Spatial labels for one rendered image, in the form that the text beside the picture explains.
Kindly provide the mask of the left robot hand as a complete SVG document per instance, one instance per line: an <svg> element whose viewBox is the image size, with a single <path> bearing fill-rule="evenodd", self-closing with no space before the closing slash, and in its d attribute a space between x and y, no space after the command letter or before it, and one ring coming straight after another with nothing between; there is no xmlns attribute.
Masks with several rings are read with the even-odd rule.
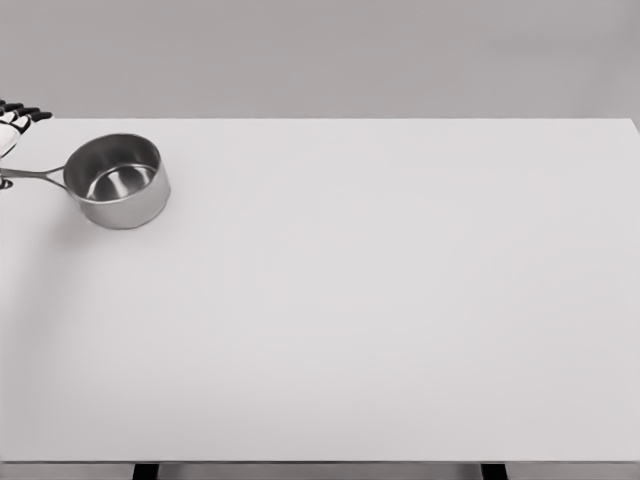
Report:
<svg viewBox="0 0 640 480"><path fill-rule="evenodd" d="M52 112L39 107L28 107L0 98L0 161L16 147L33 124L53 117Z"/></svg>

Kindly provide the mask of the steel saucepan with long handle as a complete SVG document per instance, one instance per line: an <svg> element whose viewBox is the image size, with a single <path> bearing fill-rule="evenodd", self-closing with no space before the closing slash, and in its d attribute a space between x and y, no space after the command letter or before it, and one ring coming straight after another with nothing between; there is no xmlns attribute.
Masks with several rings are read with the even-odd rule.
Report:
<svg viewBox="0 0 640 480"><path fill-rule="evenodd" d="M54 169L0 167L0 189L12 187L16 179L38 179L61 188L88 221L110 230L131 230L151 222L171 195L159 148L132 133L89 140Z"/></svg>

